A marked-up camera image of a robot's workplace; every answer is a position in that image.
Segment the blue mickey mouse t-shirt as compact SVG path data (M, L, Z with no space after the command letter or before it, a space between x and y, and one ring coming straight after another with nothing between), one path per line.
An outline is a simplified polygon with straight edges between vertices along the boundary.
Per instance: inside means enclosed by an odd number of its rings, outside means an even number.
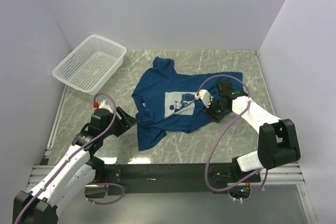
M233 89L242 90L241 72L180 74L174 69L174 60L156 57L132 94L138 110L138 149L153 148L168 131L192 133L209 124L211 119L203 112L203 103L194 97L203 87L217 99L216 83L231 77Z

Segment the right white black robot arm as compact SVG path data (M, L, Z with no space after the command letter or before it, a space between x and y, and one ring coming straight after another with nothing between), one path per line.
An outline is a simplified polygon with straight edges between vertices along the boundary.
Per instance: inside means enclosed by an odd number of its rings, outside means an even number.
M248 94L235 91L229 80L216 84L219 99L201 89L195 99L202 101L203 111L219 123L226 112L241 115L258 133L257 150L232 159L230 176L241 182L257 169L273 169L297 162L301 158L295 124L290 119L282 120L259 106Z

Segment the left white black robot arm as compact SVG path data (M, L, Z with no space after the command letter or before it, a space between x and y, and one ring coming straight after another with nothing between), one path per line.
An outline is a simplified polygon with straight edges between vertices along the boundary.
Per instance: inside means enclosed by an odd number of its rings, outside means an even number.
M121 136L137 124L137 119L120 107L115 111L97 108L67 152L50 173L30 191L20 191L14 198L13 223L57 223L61 211L78 191L96 185L107 192L110 186L104 161L95 157L105 138Z

